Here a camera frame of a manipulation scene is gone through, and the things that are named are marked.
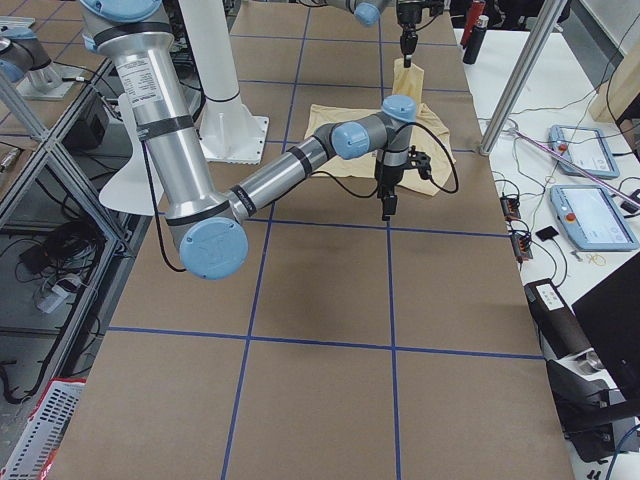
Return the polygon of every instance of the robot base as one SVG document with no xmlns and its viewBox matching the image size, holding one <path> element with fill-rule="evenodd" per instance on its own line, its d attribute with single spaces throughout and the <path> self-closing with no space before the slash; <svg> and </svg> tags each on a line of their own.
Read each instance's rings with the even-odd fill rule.
<svg viewBox="0 0 640 480">
<path fill-rule="evenodd" d="M 75 78 L 84 72 L 82 68 L 76 67 L 64 67 L 55 66 L 57 72 L 62 78 Z M 48 100 L 48 101 L 60 101 L 62 100 L 69 90 L 75 85 L 75 82 L 62 82 L 62 85 L 43 93 L 40 90 L 36 90 L 31 85 L 31 82 L 25 77 L 16 87 L 22 98 L 25 100 Z"/>
<path fill-rule="evenodd" d="M 254 117 L 242 104 L 239 115 L 225 115 L 212 107 L 207 104 L 200 126 L 200 145 L 205 158 L 210 162 L 260 163 L 269 118 Z"/>
</svg>

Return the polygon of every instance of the power adapter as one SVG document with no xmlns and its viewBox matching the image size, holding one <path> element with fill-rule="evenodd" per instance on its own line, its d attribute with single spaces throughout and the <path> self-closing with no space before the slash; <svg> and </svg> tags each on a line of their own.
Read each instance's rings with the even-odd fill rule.
<svg viewBox="0 0 640 480">
<path fill-rule="evenodd" d="M 631 195 L 629 195 L 629 197 L 631 197 L 636 202 L 640 203 L 640 189 L 633 192 Z M 623 209 L 625 212 L 629 212 L 631 214 L 636 213 L 638 211 L 638 207 L 636 207 L 635 205 L 632 205 L 626 200 L 622 202 L 622 205 L 620 205 L 620 208 Z"/>
<path fill-rule="evenodd" d="M 46 250 L 41 245 L 29 247 L 19 257 L 25 268 L 34 275 L 42 272 L 51 264 Z"/>
<path fill-rule="evenodd" d="M 77 292 L 80 285 L 82 285 L 80 277 L 75 273 L 69 273 L 51 287 L 51 291 L 36 304 L 36 307 L 43 313 L 51 313 L 58 308 L 69 295 Z"/>
</svg>

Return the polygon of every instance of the black band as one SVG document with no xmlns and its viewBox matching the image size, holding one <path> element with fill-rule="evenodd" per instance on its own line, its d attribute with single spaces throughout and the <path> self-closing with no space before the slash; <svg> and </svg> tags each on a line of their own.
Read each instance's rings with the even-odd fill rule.
<svg viewBox="0 0 640 480">
<path fill-rule="evenodd" d="M 145 33 L 145 32 L 164 32 L 171 33 L 171 26 L 168 23 L 162 22 L 138 22 L 138 23 L 125 23 L 118 25 L 117 27 L 108 28 L 95 37 L 93 41 L 96 43 L 96 47 L 99 47 L 104 42 L 113 40 L 114 38 L 123 37 L 125 35 L 131 35 L 133 33 Z"/>
<path fill-rule="evenodd" d="M 289 150 L 287 150 L 287 152 L 300 160 L 302 168 L 304 168 L 305 177 L 311 175 L 311 172 L 313 172 L 313 168 L 311 167 L 311 162 L 309 161 L 309 157 L 307 157 L 306 153 L 304 153 L 298 147 L 291 147 Z"/>
<path fill-rule="evenodd" d="M 31 71 L 31 72 L 36 72 L 36 71 L 38 71 L 38 70 L 42 70 L 43 68 L 46 68 L 46 67 L 48 67 L 49 65 L 51 65 L 51 63 L 52 63 L 52 60 L 51 60 L 51 59 L 48 59 L 48 60 L 47 60 L 46 62 L 44 62 L 42 65 L 38 65 L 37 67 L 36 67 L 36 66 L 31 67 L 31 70 L 30 70 L 30 71 Z"/>
<path fill-rule="evenodd" d="M 138 127 L 138 138 L 140 141 L 149 140 L 151 138 L 166 135 L 167 133 L 177 132 L 185 128 L 193 127 L 193 119 L 189 115 L 182 117 L 165 118 L 151 123 L 145 123 Z"/>
<path fill-rule="evenodd" d="M 317 140 L 317 142 L 320 144 L 320 146 L 322 147 L 322 149 L 324 150 L 324 156 L 327 158 L 327 162 L 329 160 L 331 160 L 331 157 L 329 157 L 329 151 L 327 150 L 327 147 L 325 146 L 324 142 L 322 140 L 320 140 L 318 137 L 316 137 L 315 135 L 311 135 L 311 138 L 315 138 Z"/>
<path fill-rule="evenodd" d="M 197 223 L 202 220 L 206 220 L 207 218 L 215 217 L 219 213 L 224 212 L 229 208 L 229 200 L 221 203 L 220 205 L 216 205 L 209 210 L 205 210 L 203 212 L 196 213 L 194 215 L 189 215 L 188 217 L 180 217 L 180 218 L 167 218 L 167 225 L 170 227 L 179 227 L 181 225 L 189 225 L 191 223 Z"/>
<path fill-rule="evenodd" d="M 236 197 L 238 197 L 238 200 L 240 200 L 240 203 L 242 203 L 242 206 L 245 208 L 250 217 L 255 215 L 255 213 L 258 211 L 258 209 L 256 208 L 256 204 L 253 203 L 253 200 L 251 200 L 251 197 L 249 197 L 249 194 L 244 188 L 242 188 L 240 185 L 234 185 L 229 190 L 231 190 L 236 195 Z"/>
<path fill-rule="evenodd" d="M 227 103 L 227 102 L 230 102 L 231 100 L 235 100 L 239 96 L 240 96 L 240 90 L 238 90 L 238 93 L 236 93 L 233 97 L 226 98 L 224 100 L 216 100 L 215 98 L 207 97 L 205 95 L 205 97 L 207 97 L 207 100 L 211 100 L 212 102 L 216 102 L 216 103 Z"/>
</svg>

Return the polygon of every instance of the crumpled cloth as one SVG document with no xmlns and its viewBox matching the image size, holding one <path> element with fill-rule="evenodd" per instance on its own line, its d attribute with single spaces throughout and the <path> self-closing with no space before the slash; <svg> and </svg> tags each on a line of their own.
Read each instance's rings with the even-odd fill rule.
<svg viewBox="0 0 640 480">
<path fill-rule="evenodd" d="M 449 129 L 442 123 L 438 116 L 421 101 L 424 70 L 416 65 L 405 69 L 402 66 L 402 62 L 402 59 L 398 59 L 394 64 L 393 94 L 407 95 L 416 101 L 418 105 L 416 121 L 431 130 L 447 147 L 451 154 Z M 379 110 L 311 105 L 309 111 L 309 126 L 307 127 L 305 138 L 313 135 L 313 132 L 315 132 L 318 127 L 327 123 L 358 120 L 377 111 Z M 444 185 L 451 175 L 451 166 L 449 160 L 447 160 L 447 156 L 436 141 L 424 130 L 414 126 L 411 134 L 411 145 L 415 145 L 417 150 L 423 151 L 431 157 L 433 181 L 438 185 Z M 376 152 L 368 153 L 353 160 L 344 160 L 336 156 L 323 165 L 321 170 L 331 173 L 336 177 L 373 178 L 375 161 Z M 422 180 L 417 170 L 406 171 L 400 185 L 426 195 L 435 195 L 439 192 L 431 182 Z"/>
</svg>

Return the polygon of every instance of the table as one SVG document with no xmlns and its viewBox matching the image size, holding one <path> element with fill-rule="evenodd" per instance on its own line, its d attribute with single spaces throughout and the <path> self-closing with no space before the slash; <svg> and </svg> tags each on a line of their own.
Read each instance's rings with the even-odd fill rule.
<svg viewBox="0 0 640 480">
<path fill-rule="evenodd" d="M 460 38 L 461 32 L 456 31 L 456 37 Z M 525 32 L 504 32 L 489 31 L 482 45 L 480 55 L 474 65 L 465 65 L 465 74 L 469 81 L 469 87 L 474 98 L 474 105 L 478 112 L 478 118 L 489 118 L 498 103 L 500 95 L 504 90 L 507 79 L 516 63 L 518 55 L 524 46 L 528 33 Z M 595 91 L 580 64 L 571 52 L 567 42 L 560 33 L 551 34 L 547 45 L 536 63 L 527 84 L 518 99 L 514 112 L 525 109 L 539 109 L 541 107 L 564 107 L 562 109 L 548 109 L 538 111 L 528 111 L 522 114 L 512 115 L 519 129 L 540 141 L 546 141 L 548 129 L 553 124 L 577 125 L 581 121 L 582 126 L 593 126 L 603 130 L 605 135 L 619 134 L 619 130 L 612 124 L 602 124 L 594 122 L 589 113 L 585 114 L 589 102 L 595 96 Z M 612 152 L 624 153 L 629 151 L 629 146 L 622 136 L 612 136 L 607 138 L 607 142 Z M 513 155 L 513 136 L 503 134 L 499 138 L 494 150 L 491 152 L 491 166 L 496 179 L 506 177 L 518 185 L 522 193 L 540 193 L 542 188 L 529 178 L 518 172 L 518 167 Z M 517 146 L 517 156 L 520 162 L 520 170 L 539 182 L 545 183 L 545 178 L 553 170 L 552 160 L 544 153 L 520 142 Z M 634 155 L 616 157 L 616 162 L 620 169 L 620 178 L 611 180 L 610 183 L 618 186 L 620 181 L 631 176 L 640 176 L 640 164 Z M 560 170 L 553 174 L 555 183 L 558 184 L 589 184 L 590 182 L 580 177 L 564 175 Z M 503 182 L 497 182 L 498 191 L 501 192 Z M 631 181 L 626 184 L 625 192 L 633 191 L 637 185 Z M 505 193 L 515 193 L 514 188 L 509 185 L 504 186 Z M 520 210 L 523 219 L 531 227 L 532 231 L 539 230 L 548 225 L 553 225 L 562 232 L 558 225 L 556 214 L 552 210 L 547 195 L 544 196 L 538 208 L 539 197 L 523 197 Z M 535 224 L 533 223 L 533 213 L 538 208 Z M 638 219 L 630 219 L 629 224 L 636 235 L 640 234 L 640 222 Z M 574 250 L 572 244 L 566 236 L 561 233 L 556 240 L 562 249 L 562 255 L 568 262 L 568 276 L 566 281 L 559 288 L 562 296 L 569 305 L 587 293 L 593 286 L 610 275 L 616 268 L 629 260 L 637 252 L 604 252 L 601 258 L 606 262 L 604 265 L 589 261 L 586 253 L 579 253 L 582 259 L 571 254 Z M 561 253 L 557 247 L 546 242 L 544 246 L 556 257 L 559 266 L 559 276 L 561 277 L 564 267 Z M 539 246 L 533 245 L 534 259 L 523 264 L 521 271 L 522 283 L 526 284 L 542 278 L 548 278 L 553 271 L 552 261 Z M 574 373 L 580 373 L 573 362 L 574 356 L 561 360 Z M 601 372 L 588 377 L 589 380 L 604 379 L 609 385 L 614 386 L 611 378 L 606 372 Z M 572 463 L 576 478 L 586 476 L 592 469 L 601 470 L 606 465 L 600 466 L 595 463 L 583 463 L 577 454 L 572 451 Z M 616 462 L 614 479 L 635 479 L 638 469 L 640 469 L 640 455 L 624 455 Z"/>
<path fill-rule="evenodd" d="M 271 118 L 265 158 L 311 103 L 377 108 L 398 35 L 393 10 L 362 30 L 243 3 L 232 44 Z M 246 222 L 248 260 L 217 283 L 168 271 L 149 232 L 51 478 L 572 478 L 448 17 L 421 41 L 461 192 L 403 190 L 384 224 L 378 201 L 308 180 Z M 224 189 L 254 167 L 212 168 Z"/>
</svg>

